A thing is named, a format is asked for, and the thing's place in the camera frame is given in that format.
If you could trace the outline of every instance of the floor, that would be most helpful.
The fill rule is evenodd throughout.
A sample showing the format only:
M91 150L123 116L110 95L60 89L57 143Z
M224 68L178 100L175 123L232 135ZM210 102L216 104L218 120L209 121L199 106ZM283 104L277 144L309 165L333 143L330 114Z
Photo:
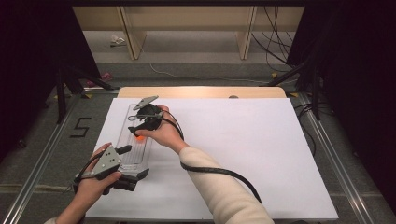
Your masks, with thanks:
M139 60L135 61L131 60L124 43L111 42L113 35L124 38L122 32L85 32L93 57L101 72L111 68L116 71L116 68L134 64L136 67L146 69L148 74L150 72L175 78L175 74L177 76L189 74L188 70L179 71L177 67L172 66L172 64L184 63L189 65L190 70L194 70L197 78L205 79L207 73L216 71L215 73L220 75L216 83L223 81L220 85L254 86L270 81L272 76L281 75L284 73L282 70L285 69L282 62L268 56L254 39L250 43L248 58L241 61L232 32L148 32L142 54ZM268 46L268 40L263 34L254 35L265 47ZM290 37L287 34L281 34L284 45L291 45ZM279 58L284 57L281 49L278 44L270 45L270 50ZM239 76L226 77L226 74L223 74L225 68L241 66L252 69L251 73L256 72L255 66L266 66L265 78L252 76L241 80ZM202 74L196 72L200 68L199 71L204 71ZM140 77L134 83L129 83L129 80L124 78L127 77L114 78L112 84L161 85L155 81L147 83L144 77ZM309 103L309 97L305 93L295 92L293 87L295 78L285 81L281 87L290 93L289 98L293 105ZM210 85L211 82L211 80L200 79L194 84ZM15 210L11 207L15 205L15 202L23 202L21 195L27 196L28 202L20 205L17 209L20 212L15 213L15 220L19 223L42 223L46 218L59 214L59 211L62 211L62 208L73 197L72 193L64 192L69 181L68 177L74 175L75 163L85 161L91 153L89 150L80 150L80 148L94 146L106 117L106 111L103 108L106 108L111 99L116 97L115 92L95 92L95 88L89 89L88 93L92 94L92 96L87 94L87 97L91 97L89 100L75 96L67 99L69 109L73 111L69 115L70 120L81 117L94 118L92 122L94 124L91 123L87 137L73 139L71 143L69 136L76 131L75 123L70 121L64 127L56 125L54 121L57 119L57 106L55 94L52 94L48 99L49 107L43 109L40 118L26 137L26 141L30 143L28 147L17 148L0 164L0 219L6 218L8 209ZM303 108L296 108L296 115L300 114L301 109ZM301 121L307 130L305 133L307 142L311 149L316 151L315 161L340 217L335 221L322 221L321 223L396 223L395 215L365 172L359 157L353 154L353 147L349 144L341 125L328 105L321 107L320 115L321 121L316 121L310 113L302 116ZM53 136L53 130L56 129L62 129L61 136ZM53 147L66 148L69 151L65 152L60 149L51 151ZM43 152L48 152L49 157L43 159L41 156ZM37 170L37 165L43 167L41 170L38 169L40 173L33 173L32 171ZM34 180L35 175L38 178L35 182L31 181ZM114 222L88 220L87 223ZM276 223L291 223L291 220L276 220Z

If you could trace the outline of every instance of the white desk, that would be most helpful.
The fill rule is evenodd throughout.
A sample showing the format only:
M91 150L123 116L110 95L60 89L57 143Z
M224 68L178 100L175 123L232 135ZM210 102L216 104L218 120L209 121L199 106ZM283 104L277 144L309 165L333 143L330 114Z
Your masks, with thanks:
M114 99L97 145L116 144L128 105ZM163 99L186 141L246 177L273 219L337 219L290 100ZM87 213L115 220L199 221L212 218L178 156L153 143L148 176L134 192L112 189Z

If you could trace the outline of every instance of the person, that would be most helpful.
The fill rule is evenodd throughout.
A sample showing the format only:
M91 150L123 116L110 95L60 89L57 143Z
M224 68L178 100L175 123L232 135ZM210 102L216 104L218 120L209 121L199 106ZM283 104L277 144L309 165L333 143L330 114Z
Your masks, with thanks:
M169 112L167 106L159 105L159 108L165 111L163 114L165 119L175 122L172 116L166 113ZM190 167L220 168L220 165L207 153L189 146L169 122L162 121L155 131L138 130L136 134L151 137L160 145L171 148L179 156L180 161ZM93 155L108 146L110 146L109 143L104 144ZM87 170L90 171L93 165L94 162ZM212 213L215 223L274 223L264 206L233 177L220 174L188 173ZM45 224L78 223L100 198L104 189L120 178L120 175L120 172L115 172L100 181L95 178L83 179L72 202L57 218L52 218Z

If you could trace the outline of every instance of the gray carpet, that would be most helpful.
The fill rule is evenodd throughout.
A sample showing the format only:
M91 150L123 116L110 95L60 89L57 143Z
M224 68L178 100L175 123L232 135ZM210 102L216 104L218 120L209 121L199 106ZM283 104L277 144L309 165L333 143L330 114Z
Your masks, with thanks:
M170 77L166 74L153 72L148 63L99 63L101 73L110 72L113 79L108 81L113 86L257 86L260 83L252 81L224 80L213 77L226 77L232 79L249 79L267 82L271 80L271 69L263 64L169 64L156 63L153 65L159 71L166 71L172 75L186 76L183 78ZM293 91L292 83L283 85L285 90ZM41 151L47 144L57 120L57 103L49 97L49 108L43 109L35 125L26 136L27 148L13 150L0 164L0 218L3 219L9 206L19 192L20 185L27 179L30 171ZM69 122L64 128L62 138L55 148L51 159L41 176L38 187L21 216L19 223L43 223L50 217L57 216L73 197L71 191L64 191L73 179L78 169L92 154L92 149L103 126L111 100L116 94L94 94L91 98L81 98L77 102ZM300 105L300 99L290 98L293 105ZM366 202L375 223L396 223L392 214L375 184L367 175L359 158L353 155L353 148L337 118L332 115L330 108L320 109L321 122L329 134L337 153L340 155L349 175L356 185L363 200ZM82 134L82 130L75 130L79 118L84 119L80 126L89 127L85 137L74 138L71 135ZM334 206L340 219L327 223L359 223L347 196L344 194L338 179L330 166L329 160L321 144L315 136L312 125L306 115L302 117L302 124L314 137L317 145L315 161L323 177L325 186L329 191ZM309 146L313 149L313 142L306 134ZM54 191L41 189L50 186ZM87 223L114 223L111 221L88 220Z

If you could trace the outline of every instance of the clear plastic tray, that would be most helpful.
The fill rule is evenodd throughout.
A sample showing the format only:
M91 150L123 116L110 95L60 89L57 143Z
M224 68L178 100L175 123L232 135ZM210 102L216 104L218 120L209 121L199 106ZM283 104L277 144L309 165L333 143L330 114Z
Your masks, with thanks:
M131 117L136 115L137 111L133 111L136 105L129 105L125 121L120 132L120 138L117 147L131 145L131 151L120 155L121 164L120 171L127 175L137 175L149 168L149 153L151 150L152 139L134 136L128 129L131 126L138 126L142 123L139 119Z

